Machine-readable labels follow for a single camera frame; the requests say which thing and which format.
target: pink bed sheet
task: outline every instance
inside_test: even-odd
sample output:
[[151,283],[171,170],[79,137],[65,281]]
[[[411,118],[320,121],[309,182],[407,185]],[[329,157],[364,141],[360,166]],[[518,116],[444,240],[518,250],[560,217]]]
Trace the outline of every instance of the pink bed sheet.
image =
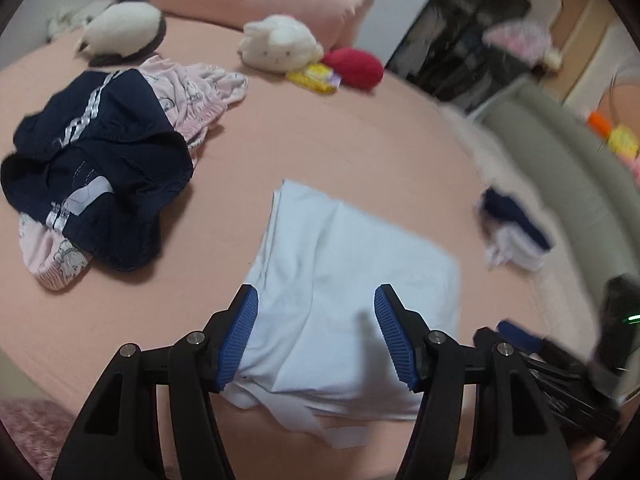
[[[123,343],[170,345],[226,308],[257,253],[272,192],[284,178],[455,255],[462,266],[461,342],[469,344],[476,328],[507,316],[542,329],[529,280],[513,269],[484,266],[472,215],[482,185],[427,96],[390,73],[373,94],[341,89],[319,96],[242,67],[236,31],[175,18],[167,25],[163,57],[222,65],[246,73],[250,84],[245,102],[212,128],[193,180],[164,212],[161,257],[132,274],[94,262],[70,289],[49,292],[22,264],[17,212],[0,201],[0,347],[54,399],[77,412]],[[72,55],[76,40],[72,34],[0,73],[3,153],[12,150],[22,117],[85,70],[86,62]],[[412,429],[406,422],[372,422],[367,446],[335,450],[283,430],[262,409],[213,402],[241,480],[375,478],[398,468]],[[166,398],[159,409],[166,428]]]

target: white plush toy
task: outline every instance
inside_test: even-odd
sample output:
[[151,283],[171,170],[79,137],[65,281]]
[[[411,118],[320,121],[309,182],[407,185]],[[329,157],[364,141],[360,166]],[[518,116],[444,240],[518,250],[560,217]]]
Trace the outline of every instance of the white plush toy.
[[247,23],[238,52],[248,66],[275,73],[299,70],[324,56],[305,24],[282,14]]

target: pink fluffy rug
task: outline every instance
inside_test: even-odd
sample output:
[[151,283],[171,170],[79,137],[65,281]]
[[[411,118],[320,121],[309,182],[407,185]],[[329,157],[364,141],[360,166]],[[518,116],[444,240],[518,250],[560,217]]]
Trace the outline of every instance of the pink fluffy rug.
[[0,420],[20,452],[45,480],[71,430],[74,417],[51,400],[2,400]]

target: metal screw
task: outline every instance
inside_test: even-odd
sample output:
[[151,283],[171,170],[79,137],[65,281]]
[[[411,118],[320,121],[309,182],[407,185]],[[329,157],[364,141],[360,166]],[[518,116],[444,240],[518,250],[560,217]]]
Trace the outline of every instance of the metal screw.
[[496,348],[498,349],[498,352],[504,356],[510,356],[513,354],[513,346],[509,343],[498,343]]
[[192,345],[199,345],[204,341],[204,338],[205,336],[202,332],[191,332],[187,336],[187,343]]
[[440,330],[431,330],[431,332],[429,332],[428,338],[432,343],[436,343],[436,345],[439,345],[447,340],[447,335]]
[[138,351],[138,348],[133,343],[127,343],[120,347],[120,355],[122,357],[131,357]]

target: white blanket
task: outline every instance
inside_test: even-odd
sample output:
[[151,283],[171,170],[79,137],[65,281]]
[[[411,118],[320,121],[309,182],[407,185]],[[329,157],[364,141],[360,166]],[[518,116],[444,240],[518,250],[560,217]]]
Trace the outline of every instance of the white blanket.
[[460,269],[430,241],[309,187],[285,181],[246,279],[258,317],[225,397],[264,404],[287,429],[334,447],[364,444],[314,414],[412,419],[421,395],[398,380],[373,311],[390,283],[430,328],[458,336]]

